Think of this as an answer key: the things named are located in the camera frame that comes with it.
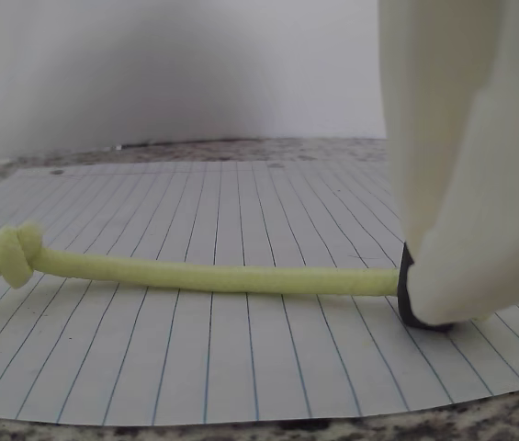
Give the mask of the gripper white left finger with green pad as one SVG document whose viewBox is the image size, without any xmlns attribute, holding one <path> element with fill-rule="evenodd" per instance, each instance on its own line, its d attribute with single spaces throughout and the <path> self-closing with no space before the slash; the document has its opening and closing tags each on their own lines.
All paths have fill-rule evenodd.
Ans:
<svg viewBox="0 0 519 441">
<path fill-rule="evenodd" d="M 495 57 L 498 1 L 381 1 L 389 177 L 411 255 L 434 227 L 474 96 Z"/>
</svg>

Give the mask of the gripper white right finger with green pad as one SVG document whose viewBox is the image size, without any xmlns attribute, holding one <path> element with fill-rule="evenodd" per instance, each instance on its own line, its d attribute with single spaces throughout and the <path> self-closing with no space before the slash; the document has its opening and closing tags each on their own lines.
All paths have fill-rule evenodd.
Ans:
<svg viewBox="0 0 519 441">
<path fill-rule="evenodd" d="M 519 303 L 519 1 L 502 3 L 491 73 L 408 291 L 413 314 L 432 325 Z"/>
</svg>

